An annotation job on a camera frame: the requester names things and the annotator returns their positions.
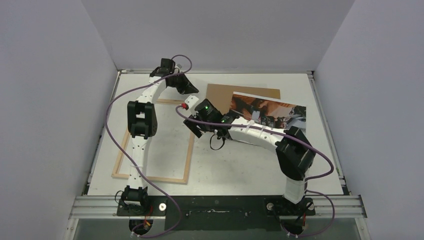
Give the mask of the white wooden picture frame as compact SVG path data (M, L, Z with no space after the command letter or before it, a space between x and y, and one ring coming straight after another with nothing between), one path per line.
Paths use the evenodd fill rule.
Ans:
M146 176L159 183L186 184L195 136L182 123L171 122L183 100L159 99L155 104L159 130L149 148Z

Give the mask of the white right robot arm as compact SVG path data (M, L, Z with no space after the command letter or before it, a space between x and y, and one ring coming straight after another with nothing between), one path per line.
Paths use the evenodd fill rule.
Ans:
M316 155L302 130L294 126L272 128L241 116L221 114L210 101L199 101L195 96L187 98L181 107L190 111L183 123L198 138L210 132L223 141L241 141L276 154L280 170L286 176L282 207L290 215L302 209L306 178Z

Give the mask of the glossy photo print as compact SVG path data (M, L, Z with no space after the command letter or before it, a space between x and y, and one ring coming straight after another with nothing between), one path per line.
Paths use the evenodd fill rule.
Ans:
M255 123L277 129L307 130L307 108L279 99L242 92L232 94L229 112Z

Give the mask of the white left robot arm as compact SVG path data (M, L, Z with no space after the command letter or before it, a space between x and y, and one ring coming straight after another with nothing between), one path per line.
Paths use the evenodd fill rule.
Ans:
M127 129L131 136L132 153L127 186L121 201L124 207L136 215L147 214L151 209L148 181L145 176L149 147L158 130L155 103L167 88L175 88L181 95L196 94L199 90L188 80L172 58L162 58L160 65L149 75L147 88L135 100L127 104Z

